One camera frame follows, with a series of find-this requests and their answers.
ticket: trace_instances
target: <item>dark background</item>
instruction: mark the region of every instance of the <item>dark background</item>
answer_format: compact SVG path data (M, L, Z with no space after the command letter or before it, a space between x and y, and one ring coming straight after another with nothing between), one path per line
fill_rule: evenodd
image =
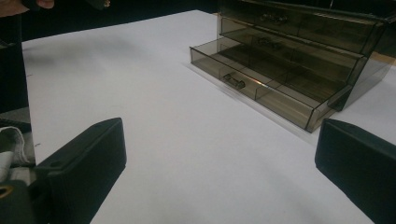
M170 15L188 10L213 13L217 0L111 0L111 6L97 10L84 0L55 0L53 9L22 14L23 41L131 21Z

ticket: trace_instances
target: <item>drawer handle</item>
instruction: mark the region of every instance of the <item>drawer handle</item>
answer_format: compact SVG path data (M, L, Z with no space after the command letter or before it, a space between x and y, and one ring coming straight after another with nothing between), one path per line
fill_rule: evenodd
M231 74L227 74L223 77L227 83L235 87L237 90L241 90L246 87L246 84L244 81L239 81L235 79L234 77L231 76Z
M276 43L276 42L272 41L271 39L269 39L267 37L262 37L262 38L257 39L257 43L260 46L265 45L265 46L268 46L268 47L270 47L272 49L279 49L280 48L280 44L279 43Z
M271 21L271 22L275 23L276 25L281 25L281 24L285 23L286 21L288 21L288 17L287 16L278 16L275 13L263 13L260 16L260 20L261 21Z

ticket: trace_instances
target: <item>clear acrylic box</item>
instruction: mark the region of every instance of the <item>clear acrylic box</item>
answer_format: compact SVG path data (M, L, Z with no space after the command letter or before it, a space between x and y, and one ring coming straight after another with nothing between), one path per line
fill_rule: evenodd
M375 11L334 1L220 0L219 38L191 48L191 63L313 132L394 62L396 12L387 4L396 3L366 2Z

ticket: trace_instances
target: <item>black object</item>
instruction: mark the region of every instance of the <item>black object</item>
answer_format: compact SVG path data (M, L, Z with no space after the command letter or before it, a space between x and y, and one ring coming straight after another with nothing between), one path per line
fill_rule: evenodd
M0 128L9 127L9 126L18 128L21 131L21 133L29 133L32 131L32 126L30 125L30 123L25 123L10 119L0 119Z
M56 1L51 10L22 14L23 41L49 35L142 21L188 10L218 11L216 0L111 0L106 10L86 1Z
M1 223L90 223L125 164L121 119L99 122L38 164L37 181L29 188L0 184L0 208L21 206L24 200L9 197L30 194L30 206L8 209L12 214L2 210ZM5 195L9 187L19 193ZM35 220L25 215L30 213Z
M98 10L102 10L106 8L105 0L85 0L85 1Z
M40 6L37 4L35 0L21 0L22 4L33 11L40 10Z
M373 222L396 222L396 146L355 125L325 119L315 163Z
M396 10L394 0L275 0L275 2L371 14L379 17L387 17Z
M21 49L21 16L0 18L0 114L29 105Z

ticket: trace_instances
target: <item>white tabletop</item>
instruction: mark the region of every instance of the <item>white tabletop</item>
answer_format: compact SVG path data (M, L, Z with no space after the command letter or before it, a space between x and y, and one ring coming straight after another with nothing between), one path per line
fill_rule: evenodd
M190 11L25 42L37 161L121 117L127 166L92 223L371 223L316 169L318 131L190 65L216 26ZM395 73L333 118L396 143Z

